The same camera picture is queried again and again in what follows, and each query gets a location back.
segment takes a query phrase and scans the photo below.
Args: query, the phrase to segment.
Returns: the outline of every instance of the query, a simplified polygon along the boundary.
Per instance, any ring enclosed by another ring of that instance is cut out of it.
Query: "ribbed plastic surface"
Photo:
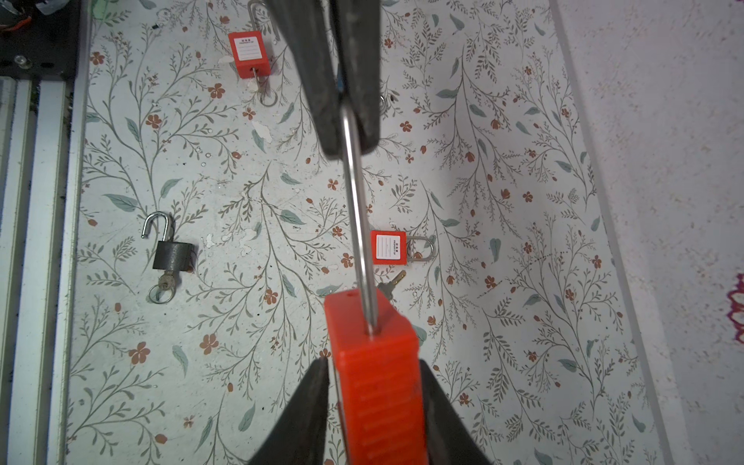
[[[325,298],[351,465],[426,464],[426,436],[413,327],[378,290],[379,333],[370,338],[359,290]]]

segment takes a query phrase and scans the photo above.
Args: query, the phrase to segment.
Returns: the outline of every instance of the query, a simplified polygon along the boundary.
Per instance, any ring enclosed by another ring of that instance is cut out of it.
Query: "screw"
[[[16,55],[13,59],[20,69],[29,69],[31,67],[31,61],[23,55]]]

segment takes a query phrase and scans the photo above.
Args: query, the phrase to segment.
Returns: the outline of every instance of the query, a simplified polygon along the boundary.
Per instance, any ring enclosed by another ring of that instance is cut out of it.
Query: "white label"
[[[261,47],[258,45],[258,38],[255,36],[240,37],[235,39],[234,42],[239,61],[260,60],[263,58]]]
[[[400,260],[400,236],[377,234],[378,260]]]

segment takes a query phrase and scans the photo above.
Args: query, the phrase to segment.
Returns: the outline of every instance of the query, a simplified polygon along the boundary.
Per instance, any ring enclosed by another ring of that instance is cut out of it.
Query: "green leaf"
[[[634,414],[630,414],[630,416],[633,418],[633,424],[635,425],[636,428],[638,428],[638,431],[640,432],[646,431],[645,423],[641,423],[640,421],[638,421],[638,419],[635,417]]]
[[[209,417],[209,420],[207,420],[207,424],[204,426],[204,429],[202,430],[202,437],[199,439],[199,445],[196,446],[196,450],[194,452],[199,450],[199,447],[201,447],[204,441],[207,440],[207,438],[209,437],[209,432],[211,430],[212,430],[212,417]]]
[[[303,225],[303,223],[300,218],[294,214],[294,212],[289,210],[282,210],[281,214],[279,215],[279,219],[282,221],[286,221],[288,223],[292,223],[293,225]]]
[[[339,290],[339,287],[341,286],[334,286],[331,284],[330,286],[326,286],[324,288],[318,289],[317,291],[315,291],[315,293],[318,295],[318,297],[325,297]]]
[[[284,121],[287,121],[289,117],[292,116],[292,112],[294,111],[295,111],[295,102],[292,102],[286,108],[284,115],[282,115],[281,119],[279,120],[279,124],[282,124]]]
[[[256,147],[261,149],[261,152],[266,153],[266,151],[263,149],[263,138],[258,135],[258,132],[256,132],[256,129],[253,129],[251,131],[251,135],[253,135],[253,142],[256,143]]]
[[[532,294],[529,299],[525,302],[523,307],[526,307],[527,305],[534,305],[537,304],[542,300],[542,297],[540,297],[540,294]]]
[[[429,195],[431,195],[431,196],[432,196],[432,200],[434,200],[434,203],[435,203],[435,204],[437,204],[437,206],[438,206],[439,208],[442,208],[442,209],[444,209],[444,207],[442,206],[442,204],[440,204],[440,203],[439,203],[439,199],[437,198],[437,196],[435,196],[435,195],[434,195],[434,193],[433,193],[433,192],[429,191]]]
[[[553,465],[553,458],[550,455],[543,454],[537,449],[535,449],[535,458],[537,459],[537,463],[540,465]]]
[[[565,161],[556,160],[556,163],[558,166],[560,166],[565,172],[570,173],[572,168],[571,165],[566,163]]]
[[[558,307],[560,307],[561,310],[563,310],[563,312],[565,313],[565,306],[563,305],[563,299],[561,299],[561,297],[558,294],[553,294],[553,297],[556,298],[556,302],[558,303]]]
[[[184,378],[186,377],[186,370],[188,369],[188,357],[186,357],[186,354],[184,353],[183,349],[181,349],[181,346],[174,345],[173,346],[173,356],[176,357],[176,360],[179,361],[181,364],[181,368],[184,369]]]
[[[131,132],[132,135],[135,136],[135,139],[137,140],[137,142],[139,142],[140,138],[139,138],[139,129],[137,129],[137,123],[130,120],[129,118],[124,118],[124,119],[126,120],[126,127],[129,128],[129,132]]]
[[[459,19],[455,18],[451,13],[449,15],[449,18],[452,20],[452,24],[455,25],[455,27],[458,29],[458,31],[462,31],[465,27],[465,23],[460,21]]]
[[[173,186],[177,185],[181,179],[183,178],[168,179],[165,184],[163,184],[163,187],[160,188],[160,198],[163,199],[168,195],[168,191],[173,188]]]
[[[256,403],[253,403],[253,406],[248,409],[246,414],[243,415],[243,419],[240,421],[240,425],[237,426],[238,431],[245,431],[246,429],[250,428],[251,423],[253,423],[253,415],[256,413]]]
[[[297,295],[295,295],[295,287],[292,285],[292,283],[289,282],[289,279],[287,279],[286,275],[281,275],[281,282],[284,284],[284,289],[286,289],[289,295],[291,295],[292,297],[297,297]]]
[[[563,365],[566,370],[572,373],[576,373],[577,365],[575,361],[569,359],[560,359],[558,362],[560,362],[560,364]]]
[[[455,58],[455,63],[452,65],[452,74],[450,74],[449,76],[454,76],[455,73],[458,72],[458,68],[460,68],[460,59]]]
[[[491,239],[489,242],[491,247],[491,255],[493,255],[493,262],[498,262],[498,251],[501,250],[501,239]]]
[[[525,127],[524,124],[522,124],[521,121],[517,121],[514,126],[516,126],[516,128],[519,129],[520,131],[522,131],[524,134],[531,135],[530,132],[527,131],[527,128]]]
[[[449,228],[451,226],[457,226],[457,225],[460,224],[459,221],[457,221],[456,219],[452,219],[452,218],[450,218],[450,219],[440,219],[439,221],[441,221],[442,226],[444,226],[445,228]]]
[[[415,324],[411,325],[414,327],[414,332],[416,333],[416,337],[419,339],[419,347],[423,345],[423,342],[426,340],[426,331],[423,330],[423,328],[419,328]]]
[[[302,184],[297,179],[293,179],[289,174],[287,173],[281,173],[281,180],[286,182],[289,185],[296,185],[296,184]]]
[[[480,116],[481,118],[485,118],[486,114],[483,113],[483,110],[479,109],[477,105],[474,103],[470,104],[470,111],[475,113],[476,115]]]
[[[256,233],[256,235],[253,236],[253,239],[257,239],[260,236],[260,234],[261,234],[261,225],[262,225],[262,223],[259,221],[258,223],[256,223],[256,226],[253,227],[253,231]]]
[[[439,98],[456,98],[458,96],[458,90],[451,90],[451,89],[442,89],[439,92],[437,92],[437,97]]]
[[[116,193],[105,193],[104,197],[109,197],[111,203],[124,211],[134,211],[139,206],[139,202],[132,197],[120,196]]]

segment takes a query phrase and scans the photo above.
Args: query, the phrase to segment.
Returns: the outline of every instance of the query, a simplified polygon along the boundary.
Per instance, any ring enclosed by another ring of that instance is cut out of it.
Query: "key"
[[[400,281],[405,278],[405,271],[402,271],[398,273],[395,278],[393,278],[392,281],[389,283],[380,283],[377,285],[377,289],[382,291],[382,294],[385,294],[385,297],[389,300],[393,300],[393,289],[395,289],[395,286],[398,285]]]

